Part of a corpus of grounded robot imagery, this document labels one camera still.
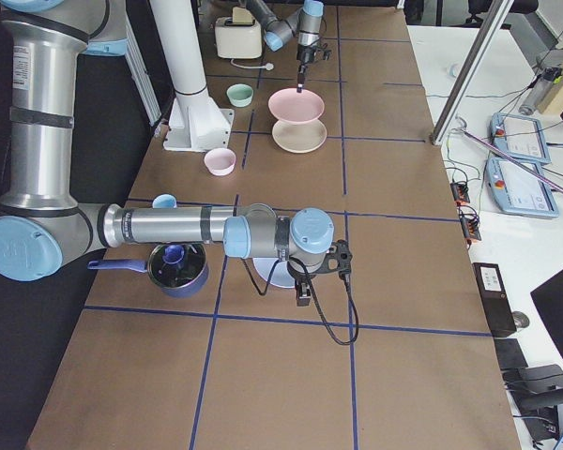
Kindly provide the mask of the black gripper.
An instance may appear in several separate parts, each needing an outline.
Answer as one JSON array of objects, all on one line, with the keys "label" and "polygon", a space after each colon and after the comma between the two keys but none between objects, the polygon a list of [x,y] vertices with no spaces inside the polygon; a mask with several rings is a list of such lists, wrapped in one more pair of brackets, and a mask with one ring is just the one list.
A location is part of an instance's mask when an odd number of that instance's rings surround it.
[{"label": "black gripper", "polygon": [[310,46],[297,46],[297,61],[300,66],[297,71],[297,92],[303,91],[306,82],[307,66],[320,60],[327,61],[331,56],[331,49],[327,44],[313,44]]},{"label": "black gripper", "polygon": [[307,307],[312,300],[312,288],[309,284],[310,276],[292,266],[288,267],[288,273],[294,280],[297,306]]}]

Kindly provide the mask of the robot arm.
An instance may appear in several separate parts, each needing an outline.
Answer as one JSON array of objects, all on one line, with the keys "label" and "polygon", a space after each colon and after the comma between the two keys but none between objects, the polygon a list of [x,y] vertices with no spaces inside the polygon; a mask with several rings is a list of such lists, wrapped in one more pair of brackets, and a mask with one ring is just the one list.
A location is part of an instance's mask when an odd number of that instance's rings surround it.
[{"label": "robot arm", "polygon": [[302,93],[309,65],[315,63],[317,55],[324,61],[331,56],[331,49],[320,32],[324,4],[321,1],[305,1],[300,9],[285,19],[280,19],[261,0],[240,1],[239,4],[261,25],[264,41],[271,51],[280,50],[292,38],[297,40],[297,92]]},{"label": "robot arm", "polygon": [[[12,38],[0,23],[0,195],[8,186]],[[122,56],[78,59],[76,127],[73,133],[70,191],[82,203],[123,203],[128,197],[145,199],[157,188],[177,188],[199,199],[199,192],[181,178],[179,158],[167,154],[162,174],[143,164],[151,130],[128,64]],[[0,276],[0,314],[56,312],[78,307],[88,295],[93,276],[81,261],[34,282]]]}]

